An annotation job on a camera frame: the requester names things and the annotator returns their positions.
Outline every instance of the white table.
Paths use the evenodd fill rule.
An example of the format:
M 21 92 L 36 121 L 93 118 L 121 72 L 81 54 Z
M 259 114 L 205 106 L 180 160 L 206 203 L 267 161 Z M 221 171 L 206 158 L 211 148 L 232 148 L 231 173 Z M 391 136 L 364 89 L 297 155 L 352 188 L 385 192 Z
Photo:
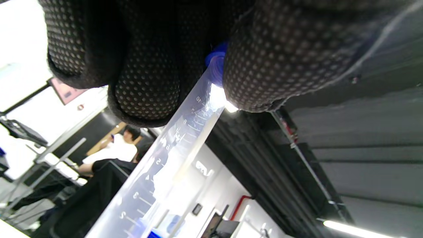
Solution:
M 0 236 L 2 238 L 29 238 L 27 235 L 2 220 L 0 220 Z

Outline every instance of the ceiling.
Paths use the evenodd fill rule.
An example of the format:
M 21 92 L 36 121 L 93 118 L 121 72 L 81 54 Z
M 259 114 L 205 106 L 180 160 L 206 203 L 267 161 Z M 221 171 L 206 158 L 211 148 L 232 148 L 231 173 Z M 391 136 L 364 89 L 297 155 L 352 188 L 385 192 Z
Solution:
M 423 233 L 423 12 L 406 18 L 356 83 L 292 98 L 299 148 L 338 212 L 269 113 L 224 113 L 207 140 L 288 234 L 349 238 L 316 218 L 393 237 Z

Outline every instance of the gloved hand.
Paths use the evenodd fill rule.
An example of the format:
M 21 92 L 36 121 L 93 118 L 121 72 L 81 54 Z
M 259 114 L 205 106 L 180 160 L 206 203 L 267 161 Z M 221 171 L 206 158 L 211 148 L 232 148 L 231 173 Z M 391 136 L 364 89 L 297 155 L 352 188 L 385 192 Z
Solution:
M 40 0 L 54 75 L 75 88 L 109 85 L 112 111 L 139 127 L 168 122 L 220 42 L 227 99 L 273 110 L 353 72 L 413 2 Z

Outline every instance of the white shirt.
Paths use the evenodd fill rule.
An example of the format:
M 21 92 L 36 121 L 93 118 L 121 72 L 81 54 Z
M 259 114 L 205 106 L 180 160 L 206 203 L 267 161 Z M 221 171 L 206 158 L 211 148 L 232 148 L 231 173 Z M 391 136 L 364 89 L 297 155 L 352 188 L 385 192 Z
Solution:
M 126 143 L 123 135 L 114 135 L 114 142 L 110 142 L 106 148 L 83 159 L 83 163 L 94 163 L 104 159 L 119 159 L 131 162 L 137 154 L 137 147 L 134 144 Z

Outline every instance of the dark hair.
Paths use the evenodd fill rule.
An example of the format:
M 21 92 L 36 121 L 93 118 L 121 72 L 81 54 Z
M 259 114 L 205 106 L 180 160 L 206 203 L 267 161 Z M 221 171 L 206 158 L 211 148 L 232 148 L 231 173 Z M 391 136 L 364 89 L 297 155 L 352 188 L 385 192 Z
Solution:
M 138 162 L 141 161 L 141 159 L 144 157 L 144 155 L 147 153 L 151 145 L 144 146 L 142 148 L 138 149 L 137 155 L 135 156 L 135 160 Z
M 125 126 L 125 131 L 131 133 L 132 141 L 136 140 L 141 135 L 141 131 L 139 128 L 132 127 L 130 125 Z

